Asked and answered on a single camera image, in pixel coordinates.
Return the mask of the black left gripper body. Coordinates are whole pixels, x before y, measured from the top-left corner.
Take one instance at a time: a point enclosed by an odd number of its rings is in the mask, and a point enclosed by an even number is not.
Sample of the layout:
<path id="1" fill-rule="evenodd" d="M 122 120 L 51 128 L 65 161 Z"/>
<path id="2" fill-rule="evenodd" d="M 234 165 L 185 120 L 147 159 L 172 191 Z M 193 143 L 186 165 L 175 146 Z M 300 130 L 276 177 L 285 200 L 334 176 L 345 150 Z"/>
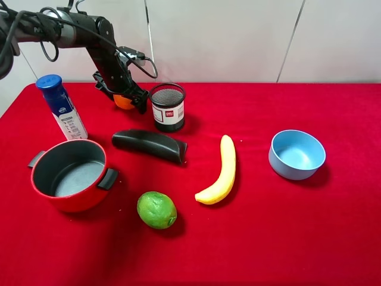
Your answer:
<path id="1" fill-rule="evenodd" d="M 122 67 L 123 63 L 115 55 L 106 49 L 92 49 L 92 61 L 96 66 L 96 72 L 92 75 L 94 80 L 103 81 L 107 88 L 117 95 L 132 98 L 132 91 L 139 89 L 132 80 L 131 74 Z"/>

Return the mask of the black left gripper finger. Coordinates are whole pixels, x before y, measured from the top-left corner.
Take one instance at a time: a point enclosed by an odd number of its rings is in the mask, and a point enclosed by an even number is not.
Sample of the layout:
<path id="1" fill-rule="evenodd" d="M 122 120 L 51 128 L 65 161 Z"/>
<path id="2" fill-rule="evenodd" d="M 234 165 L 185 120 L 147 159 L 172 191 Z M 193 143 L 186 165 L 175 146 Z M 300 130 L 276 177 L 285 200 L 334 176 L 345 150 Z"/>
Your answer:
<path id="1" fill-rule="evenodd" d="M 107 97 L 114 96 L 114 94 L 107 88 L 106 84 L 103 81 L 97 81 L 95 88 L 103 92 Z"/>
<path id="2" fill-rule="evenodd" d="M 147 90 L 139 88 L 132 91 L 132 105 L 140 114 L 146 113 L 148 97 L 149 92 Z"/>

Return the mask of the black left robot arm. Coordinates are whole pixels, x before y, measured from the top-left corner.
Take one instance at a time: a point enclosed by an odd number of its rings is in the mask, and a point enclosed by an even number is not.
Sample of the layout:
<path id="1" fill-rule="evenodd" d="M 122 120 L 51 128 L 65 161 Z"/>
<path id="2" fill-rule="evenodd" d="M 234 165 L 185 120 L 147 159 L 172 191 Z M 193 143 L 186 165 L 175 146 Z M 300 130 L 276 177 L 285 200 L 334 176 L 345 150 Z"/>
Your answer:
<path id="1" fill-rule="evenodd" d="M 111 100 L 116 95 L 130 100 L 138 112 L 145 113 L 149 92 L 133 80 L 129 66 L 143 71 L 143 62 L 150 59 L 135 49 L 117 46 L 113 25 L 105 17 L 73 13 L 73 5 L 70 1 L 66 7 L 44 7 L 34 13 L 15 11 L 1 2 L 1 77 L 9 74 L 14 57 L 20 55 L 20 42 L 53 44 L 55 56 L 48 58 L 50 62 L 57 60 L 60 49 L 84 48 L 96 66 L 96 88 Z"/>

